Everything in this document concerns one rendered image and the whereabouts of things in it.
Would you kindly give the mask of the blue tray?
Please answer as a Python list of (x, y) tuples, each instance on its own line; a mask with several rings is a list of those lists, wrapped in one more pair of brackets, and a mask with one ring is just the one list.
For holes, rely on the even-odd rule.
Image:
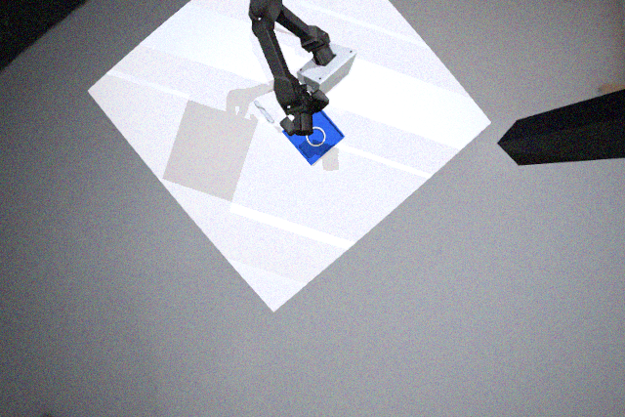
[[(345, 135), (323, 110), (312, 115), (312, 125), (313, 127), (317, 126), (322, 128), (325, 132), (326, 138), (321, 146), (311, 146), (307, 142), (306, 136), (297, 136), (296, 134), (289, 136), (284, 130), (282, 130), (282, 133), (311, 165), (313, 165), (330, 148), (345, 138)], [(312, 144), (318, 145), (323, 141), (324, 136), (321, 130), (313, 129), (313, 134), (308, 135), (308, 138)]]

